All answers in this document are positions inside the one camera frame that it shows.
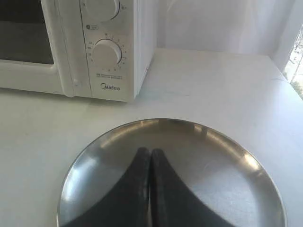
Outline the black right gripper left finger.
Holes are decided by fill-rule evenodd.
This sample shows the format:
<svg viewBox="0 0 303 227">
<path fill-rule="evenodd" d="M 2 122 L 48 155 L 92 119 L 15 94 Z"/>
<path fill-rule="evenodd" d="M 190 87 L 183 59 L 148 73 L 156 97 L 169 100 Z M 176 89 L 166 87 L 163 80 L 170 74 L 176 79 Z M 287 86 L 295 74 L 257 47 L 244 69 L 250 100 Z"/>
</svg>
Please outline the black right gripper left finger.
<svg viewBox="0 0 303 227">
<path fill-rule="evenodd" d="M 138 148 L 113 188 L 88 211 L 64 227 L 147 227 L 151 154 Z"/>
</svg>

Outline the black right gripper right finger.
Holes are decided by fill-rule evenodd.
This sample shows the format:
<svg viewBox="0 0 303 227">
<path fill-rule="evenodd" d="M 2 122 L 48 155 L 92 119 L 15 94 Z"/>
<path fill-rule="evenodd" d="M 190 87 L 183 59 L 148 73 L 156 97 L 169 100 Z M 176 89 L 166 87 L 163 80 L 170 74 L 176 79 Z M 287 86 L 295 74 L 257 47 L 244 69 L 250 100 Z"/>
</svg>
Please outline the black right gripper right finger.
<svg viewBox="0 0 303 227">
<path fill-rule="evenodd" d="M 233 226 L 194 195 L 159 148 L 151 154 L 150 199 L 153 227 Z"/>
</svg>

